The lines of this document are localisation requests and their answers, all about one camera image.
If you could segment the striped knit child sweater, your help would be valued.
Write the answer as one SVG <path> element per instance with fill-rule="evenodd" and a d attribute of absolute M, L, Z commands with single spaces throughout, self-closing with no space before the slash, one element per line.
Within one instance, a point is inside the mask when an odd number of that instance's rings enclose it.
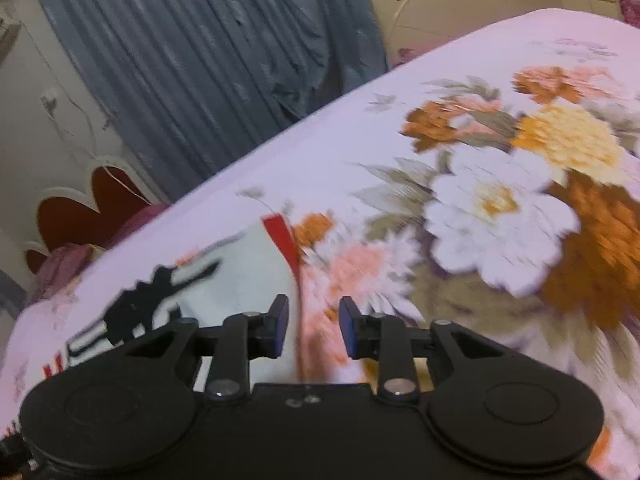
<path fill-rule="evenodd" d="M 288 222 L 280 214 L 261 218 L 177 264 L 156 266 L 147 278 L 121 290 L 78 300 L 85 315 L 44 364 L 49 378 L 141 337 L 178 318 L 200 327 L 219 326 L 234 314 L 264 313 L 278 295 L 288 297 L 288 329 L 280 358 L 250 363 L 250 382 L 298 381 L 296 328 L 299 256 Z"/>

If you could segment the pink floral bed sheet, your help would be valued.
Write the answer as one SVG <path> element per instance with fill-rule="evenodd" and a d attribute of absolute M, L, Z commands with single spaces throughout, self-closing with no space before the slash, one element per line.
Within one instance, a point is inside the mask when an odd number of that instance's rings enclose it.
<path fill-rule="evenodd" d="M 590 385 L 590 464 L 639 474 L 639 32 L 544 10 L 472 32 L 322 108 L 174 203 L 18 318 L 1 431 L 101 296 L 280 214 L 299 256 L 298 379 L 374 382 L 338 303 L 448 318 Z"/>

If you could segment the purple pink pillow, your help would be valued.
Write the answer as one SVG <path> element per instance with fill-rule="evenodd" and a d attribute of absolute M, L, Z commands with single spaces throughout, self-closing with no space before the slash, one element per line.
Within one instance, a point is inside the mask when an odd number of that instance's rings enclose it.
<path fill-rule="evenodd" d="M 166 204 L 144 207 L 129 218 L 103 245 L 70 243 L 56 248 L 36 273 L 34 284 L 27 295 L 26 306 L 53 297 L 99 258 L 102 252 L 126 240 L 167 208 Z"/>

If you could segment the red white scalloped headboard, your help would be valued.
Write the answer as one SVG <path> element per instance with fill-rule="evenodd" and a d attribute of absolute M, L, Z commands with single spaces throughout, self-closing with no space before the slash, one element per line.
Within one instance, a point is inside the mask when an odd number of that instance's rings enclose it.
<path fill-rule="evenodd" d="M 24 244 L 26 266 L 36 274 L 52 252 L 69 244 L 109 248 L 125 226 L 166 208 L 126 160 L 99 156 L 88 163 L 82 190 L 52 186 L 40 192 L 37 237 Z"/>

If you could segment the blue-grey curtain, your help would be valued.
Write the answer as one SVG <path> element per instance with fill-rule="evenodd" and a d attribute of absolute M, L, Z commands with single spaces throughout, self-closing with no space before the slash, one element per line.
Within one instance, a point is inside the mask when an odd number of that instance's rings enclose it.
<path fill-rule="evenodd" d="M 172 200 L 383 75 L 371 0 L 39 0 Z"/>

